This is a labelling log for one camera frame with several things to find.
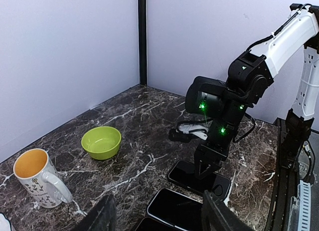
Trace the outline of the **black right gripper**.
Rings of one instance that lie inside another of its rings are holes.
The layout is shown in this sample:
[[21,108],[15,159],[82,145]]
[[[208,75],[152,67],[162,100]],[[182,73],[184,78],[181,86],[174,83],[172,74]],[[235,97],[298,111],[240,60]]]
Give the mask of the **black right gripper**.
[[200,143],[194,153],[194,170],[197,179],[203,179],[222,167],[228,158],[228,147],[223,148],[207,142]]

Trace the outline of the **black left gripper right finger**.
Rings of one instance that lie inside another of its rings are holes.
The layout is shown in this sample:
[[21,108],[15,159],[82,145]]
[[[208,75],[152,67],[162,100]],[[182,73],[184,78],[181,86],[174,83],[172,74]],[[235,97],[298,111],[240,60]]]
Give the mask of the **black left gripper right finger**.
[[203,193],[201,209],[203,231],[252,231],[213,192]]

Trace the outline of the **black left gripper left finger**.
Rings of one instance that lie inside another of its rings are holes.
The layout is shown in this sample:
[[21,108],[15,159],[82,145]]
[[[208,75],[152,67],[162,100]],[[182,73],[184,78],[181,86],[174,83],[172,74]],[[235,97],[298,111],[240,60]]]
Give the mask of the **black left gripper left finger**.
[[115,231],[116,205],[112,194],[104,196],[79,223],[80,231]]

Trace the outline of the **black smartphone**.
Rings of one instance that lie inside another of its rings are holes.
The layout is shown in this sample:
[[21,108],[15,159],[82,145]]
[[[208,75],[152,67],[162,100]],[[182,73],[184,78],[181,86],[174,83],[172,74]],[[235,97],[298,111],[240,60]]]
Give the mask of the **black smartphone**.
[[155,219],[145,217],[136,226],[134,231],[177,231],[177,229]]

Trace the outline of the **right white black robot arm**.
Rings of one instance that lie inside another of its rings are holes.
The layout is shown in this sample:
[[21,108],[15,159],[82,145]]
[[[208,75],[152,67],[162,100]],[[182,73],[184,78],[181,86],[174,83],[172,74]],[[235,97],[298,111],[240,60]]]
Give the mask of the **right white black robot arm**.
[[228,68],[226,81],[198,76],[185,97],[185,109],[210,119],[207,138],[194,153],[195,176],[203,179],[227,159],[247,108],[253,107],[283,65],[304,48],[304,66],[296,99],[286,117],[281,165],[292,168],[309,138],[319,94],[319,8],[290,6],[288,20],[270,36],[251,44]]

